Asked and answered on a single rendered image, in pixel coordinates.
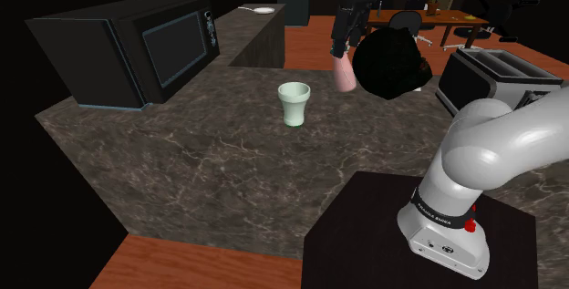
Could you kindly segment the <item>black lumpy round object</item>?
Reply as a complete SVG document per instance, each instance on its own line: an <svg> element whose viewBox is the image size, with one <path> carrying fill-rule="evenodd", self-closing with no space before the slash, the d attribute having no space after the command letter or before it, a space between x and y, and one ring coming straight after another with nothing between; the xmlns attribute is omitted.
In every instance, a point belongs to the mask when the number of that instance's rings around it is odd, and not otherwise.
<svg viewBox="0 0 569 289"><path fill-rule="evenodd" d="M421 88L433 77L406 27L385 27L367 36L355 50L352 68L365 91L385 100Z"/></svg>

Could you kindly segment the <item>pale green cup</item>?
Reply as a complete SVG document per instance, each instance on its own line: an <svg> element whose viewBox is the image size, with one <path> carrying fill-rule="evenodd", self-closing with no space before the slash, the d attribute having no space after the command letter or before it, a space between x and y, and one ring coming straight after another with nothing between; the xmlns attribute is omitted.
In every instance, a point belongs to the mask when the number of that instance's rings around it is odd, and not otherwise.
<svg viewBox="0 0 569 289"><path fill-rule="evenodd" d="M311 88L302 82L286 82L279 86L277 93L283 105L284 123L290 127L301 126L305 121L305 106Z"/></svg>

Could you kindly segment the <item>black office chair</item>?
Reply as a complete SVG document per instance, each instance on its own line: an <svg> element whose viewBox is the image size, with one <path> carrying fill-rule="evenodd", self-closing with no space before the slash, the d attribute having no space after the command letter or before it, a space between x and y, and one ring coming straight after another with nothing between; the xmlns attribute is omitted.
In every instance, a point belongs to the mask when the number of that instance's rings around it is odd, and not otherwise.
<svg viewBox="0 0 569 289"><path fill-rule="evenodd" d="M414 38L415 42L424 41L428 46L432 45L432 42L427 38L419 35L419 29L422 24L422 16L416 11L400 11L394 14L388 22L388 27L394 29L407 28L409 33Z"/></svg>

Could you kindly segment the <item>pink cup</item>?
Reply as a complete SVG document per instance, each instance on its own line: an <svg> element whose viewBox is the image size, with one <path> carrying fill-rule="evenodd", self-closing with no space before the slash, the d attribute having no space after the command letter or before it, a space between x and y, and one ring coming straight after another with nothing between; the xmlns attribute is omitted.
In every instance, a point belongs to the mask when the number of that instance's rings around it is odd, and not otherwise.
<svg viewBox="0 0 569 289"><path fill-rule="evenodd" d="M357 86L357 80L348 54L345 53L341 58L334 57L333 61L333 73L336 89L339 92L349 92L353 90Z"/></svg>

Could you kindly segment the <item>black and silver toaster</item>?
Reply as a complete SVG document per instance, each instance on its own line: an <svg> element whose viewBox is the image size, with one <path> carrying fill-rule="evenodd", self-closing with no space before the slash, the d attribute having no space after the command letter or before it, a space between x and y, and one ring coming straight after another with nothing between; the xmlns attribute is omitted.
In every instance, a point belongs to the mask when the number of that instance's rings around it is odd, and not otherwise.
<svg viewBox="0 0 569 289"><path fill-rule="evenodd" d="M436 97L451 115L480 98L516 110L558 90L564 81L506 50L459 48L450 55Z"/></svg>

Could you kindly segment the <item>black microwave oven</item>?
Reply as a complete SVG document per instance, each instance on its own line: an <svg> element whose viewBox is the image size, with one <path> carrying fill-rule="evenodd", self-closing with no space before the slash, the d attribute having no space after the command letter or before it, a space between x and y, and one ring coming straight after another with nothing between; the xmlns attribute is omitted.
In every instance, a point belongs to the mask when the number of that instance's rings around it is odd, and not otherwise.
<svg viewBox="0 0 569 289"><path fill-rule="evenodd" d="M210 0L123 0L26 25L86 108L163 104L220 54Z"/></svg>

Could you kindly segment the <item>brown wooden dining table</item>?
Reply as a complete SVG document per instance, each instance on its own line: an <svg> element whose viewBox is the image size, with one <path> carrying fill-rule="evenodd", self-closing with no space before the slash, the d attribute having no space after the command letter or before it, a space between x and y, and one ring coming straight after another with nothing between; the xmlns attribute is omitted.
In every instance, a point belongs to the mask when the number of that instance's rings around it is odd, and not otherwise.
<svg viewBox="0 0 569 289"><path fill-rule="evenodd" d="M427 9L422 10L387 10L381 8L374 10L374 15L370 15L367 21L366 35L368 36L373 28L378 28L380 26L388 26L390 21L395 15L404 12L411 12L412 14L419 15L421 18L421 26L445 26L446 30L441 39L440 45L446 49L445 46L448 35L454 26L469 26L471 28L470 33L467 35L467 41L463 45L464 48L473 47L473 42L477 38L481 30L481 26L487 24L487 21L473 16L468 19L468 15L459 10L438 10L439 3L438 0L427 0Z"/></svg>

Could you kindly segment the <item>white spoon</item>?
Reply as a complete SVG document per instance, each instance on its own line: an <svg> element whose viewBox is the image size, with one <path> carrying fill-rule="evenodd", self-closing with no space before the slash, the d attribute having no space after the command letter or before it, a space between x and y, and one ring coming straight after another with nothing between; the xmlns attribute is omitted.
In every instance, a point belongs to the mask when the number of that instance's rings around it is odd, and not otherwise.
<svg viewBox="0 0 569 289"><path fill-rule="evenodd" d="M247 10L247 11L251 11L256 13L257 15L270 15L272 13L274 13L275 9L272 7L256 7L256 8L250 8L250 7L245 7L245 6L239 6L237 7L238 9L243 9L243 10Z"/></svg>

